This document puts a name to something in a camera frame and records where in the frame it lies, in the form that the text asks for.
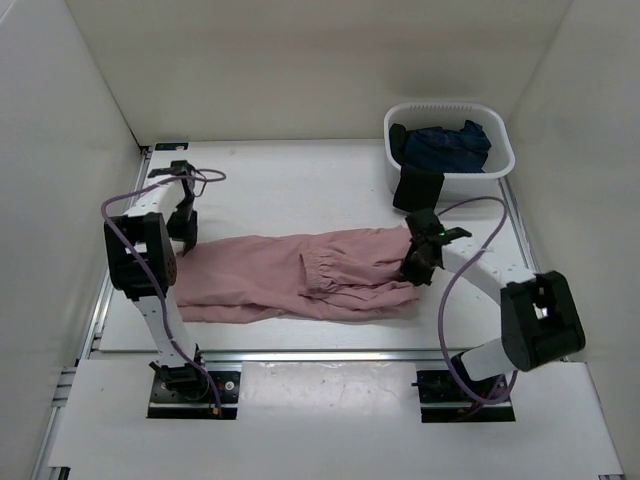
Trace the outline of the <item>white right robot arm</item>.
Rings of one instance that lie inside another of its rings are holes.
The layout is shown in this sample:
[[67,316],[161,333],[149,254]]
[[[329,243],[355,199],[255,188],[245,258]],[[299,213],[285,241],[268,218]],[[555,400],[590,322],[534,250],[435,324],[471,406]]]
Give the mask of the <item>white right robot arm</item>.
[[[413,212],[405,221],[410,244],[400,267],[401,277],[421,286],[429,285],[438,269],[452,275],[438,308],[438,337],[455,396],[470,400],[488,379],[529,372],[586,347],[586,335],[563,274],[555,270],[538,273],[510,263],[477,243],[469,231],[445,228],[430,209]],[[450,356],[444,313],[453,285],[460,279],[499,306],[500,335]]]

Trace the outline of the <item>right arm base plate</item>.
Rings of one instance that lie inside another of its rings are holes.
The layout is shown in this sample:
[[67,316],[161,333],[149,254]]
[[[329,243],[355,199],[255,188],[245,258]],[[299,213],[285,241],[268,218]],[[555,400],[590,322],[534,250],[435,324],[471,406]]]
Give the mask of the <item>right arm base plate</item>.
[[418,391],[423,424],[516,420],[510,399],[501,404],[482,406],[459,387],[448,370],[418,370],[412,386]]

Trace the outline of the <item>pink trousers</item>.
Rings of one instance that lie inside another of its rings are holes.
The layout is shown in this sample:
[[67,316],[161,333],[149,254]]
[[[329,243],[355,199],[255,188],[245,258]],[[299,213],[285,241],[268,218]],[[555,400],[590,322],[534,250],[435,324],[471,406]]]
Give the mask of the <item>pink trousers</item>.
[[419,301],[399,275],[409,243],[402,226],[201,243],[179,258],[174,295],[187,322],[401,316]]

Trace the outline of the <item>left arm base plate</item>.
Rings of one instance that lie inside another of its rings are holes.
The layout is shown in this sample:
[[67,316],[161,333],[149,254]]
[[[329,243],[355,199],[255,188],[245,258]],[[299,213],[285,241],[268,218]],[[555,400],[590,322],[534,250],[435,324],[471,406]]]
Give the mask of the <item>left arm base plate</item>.
[[154,378],[149,395],[150,419],[235,420],[241,390],[241,372],[209,370],[208,378],[190,366],[170,372],[153,362]]

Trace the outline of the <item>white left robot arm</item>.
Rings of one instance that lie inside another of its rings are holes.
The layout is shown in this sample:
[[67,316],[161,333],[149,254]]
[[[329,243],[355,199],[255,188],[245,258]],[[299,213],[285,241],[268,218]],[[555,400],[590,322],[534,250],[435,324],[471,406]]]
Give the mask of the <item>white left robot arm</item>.
[[151,363],[156,376],[190,401],[207,394],[210,377],[175,299],[178,262],[173,244],[180,243],[186,254],[197,243],[195,175],[188,161],[173,161],[151,170],[147,179],[152,183],[123,214],[106,213],[112,199],[101,207],[111,282],[146,322],[159,353]]

